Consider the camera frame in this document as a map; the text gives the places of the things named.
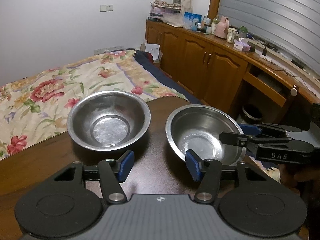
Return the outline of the white wall switch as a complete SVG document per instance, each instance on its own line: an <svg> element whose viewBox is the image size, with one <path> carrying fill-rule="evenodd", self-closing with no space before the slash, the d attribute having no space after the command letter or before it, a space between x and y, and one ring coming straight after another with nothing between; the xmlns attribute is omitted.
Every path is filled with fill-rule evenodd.
<svg viewBox="0 0 320 240"><path fill-rule="evenodd" d="M109 12L113 11L113 5L101 5L100 12Z"/></svg>

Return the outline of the pink kettle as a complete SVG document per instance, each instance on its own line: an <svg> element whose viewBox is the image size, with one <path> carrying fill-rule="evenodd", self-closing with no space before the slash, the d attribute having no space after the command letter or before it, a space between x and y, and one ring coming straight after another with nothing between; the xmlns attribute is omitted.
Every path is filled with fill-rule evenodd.
<svg viewBox="0 0 320 240"><path fill-rule="evenodd" d="M222 16L221 20L216 25L215 36L226 39L228 29L229 29L229 20L227 17Z"/></svg>

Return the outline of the white paper bag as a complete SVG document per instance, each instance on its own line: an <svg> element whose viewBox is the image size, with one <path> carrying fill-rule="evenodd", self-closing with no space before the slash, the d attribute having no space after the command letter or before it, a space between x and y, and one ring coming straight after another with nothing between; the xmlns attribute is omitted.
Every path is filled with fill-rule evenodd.
<svg viewBox="0 0 320 240"><path fill-rule="evenodd" d="M162 52L159 44L142 43L140 45L141 51L147 52L151 55L153 63L159 63L161 60Z"/></svg>

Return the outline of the floral bed quilt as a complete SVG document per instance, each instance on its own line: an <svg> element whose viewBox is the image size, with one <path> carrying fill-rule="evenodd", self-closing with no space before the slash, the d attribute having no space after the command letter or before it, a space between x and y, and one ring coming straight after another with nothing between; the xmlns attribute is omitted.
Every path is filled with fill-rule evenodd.
<svg viewBox="0 0 320 240"><path fill-rule="evenodd" d="M200 102L154 66L147 52L91 56L1 86L1 159L65 132L72 107L104 90L130 92L146 102L164 96Z"/></svg>

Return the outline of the stack of folded fabrics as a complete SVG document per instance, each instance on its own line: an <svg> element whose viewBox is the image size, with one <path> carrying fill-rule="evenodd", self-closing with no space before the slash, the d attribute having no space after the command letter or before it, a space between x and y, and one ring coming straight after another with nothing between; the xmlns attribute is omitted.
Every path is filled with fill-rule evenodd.
<svg viewBox="0 0 320 240"><path fill-rule="evenodd" d="M181 3L168 3L163 0L153 0L151 3L151 15L179 14Z"/></svg>

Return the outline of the blue white box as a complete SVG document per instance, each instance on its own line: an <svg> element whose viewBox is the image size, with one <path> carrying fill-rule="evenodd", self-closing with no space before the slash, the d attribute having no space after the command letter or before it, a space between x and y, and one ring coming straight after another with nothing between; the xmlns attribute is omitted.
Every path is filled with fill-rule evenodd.
<svg viewBox="0 0 320 240"><path fill-rule="evenodd" d="M184 28L192 31L197 31L199 24L202 21L202 15L191 12L185 12L183 16Z"/></svg>

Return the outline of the window roller blind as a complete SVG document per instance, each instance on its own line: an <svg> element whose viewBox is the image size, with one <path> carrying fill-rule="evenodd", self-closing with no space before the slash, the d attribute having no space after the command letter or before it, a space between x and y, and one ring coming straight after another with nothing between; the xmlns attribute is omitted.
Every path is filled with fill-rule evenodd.
<svg viewBox="0 0 320 240"><path fill-rule="evenodd" d="M319 73L319 0L220 0L218 14Z"/></svg>

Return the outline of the smaller steel bowl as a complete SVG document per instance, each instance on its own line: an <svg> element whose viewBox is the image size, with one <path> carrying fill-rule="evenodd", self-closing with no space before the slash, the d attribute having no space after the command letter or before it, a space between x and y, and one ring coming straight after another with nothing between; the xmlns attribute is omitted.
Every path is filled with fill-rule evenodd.
<svg viewBox="0 0 320 240"><path fill-rule="evenodd" d="M148 130L151 111L129 92L107 90L80 100L67 118L67 131L79 146L97 152L126 148Z"/></svg>

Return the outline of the wooden sideboard cabinet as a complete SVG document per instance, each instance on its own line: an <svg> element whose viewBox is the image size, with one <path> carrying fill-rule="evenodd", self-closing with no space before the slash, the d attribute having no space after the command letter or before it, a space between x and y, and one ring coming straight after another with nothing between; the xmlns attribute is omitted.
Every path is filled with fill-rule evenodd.
<svg viewBox="0 0 320 240"><path fill-rule="evenodd" d="M236 118L250 104L261 111L264 122L301 129L319 123L319 90L258 53L152 21L146 22L145 38L160 46L159 69L205 105Z"/></svg>

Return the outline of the large steel bowl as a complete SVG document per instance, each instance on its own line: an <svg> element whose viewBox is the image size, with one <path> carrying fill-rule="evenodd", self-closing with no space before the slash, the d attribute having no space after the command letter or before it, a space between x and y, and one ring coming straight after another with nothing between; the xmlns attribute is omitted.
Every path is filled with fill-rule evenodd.
<svg viewBox="0 0 320 240"><path fill-rule="evenodd" d="M186 105L174 110L167 118L165 133L174 153L183 161L187 150L201 159L216 159L223 165L235 165L245 157L243 147L221 143L222 132L243 131L225 112L205 105Z"/></svg>

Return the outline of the pink tissue box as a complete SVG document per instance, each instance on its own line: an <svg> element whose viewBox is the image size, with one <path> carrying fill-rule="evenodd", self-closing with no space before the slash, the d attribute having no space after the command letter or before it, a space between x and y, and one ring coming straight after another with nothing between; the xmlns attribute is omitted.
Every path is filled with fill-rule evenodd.
<svg viewBox="0 0 320 240"><path fill-rule="evenodd" d="M239 51L250 51L251 46L246 43L235 40L233 48Z"/></svg>

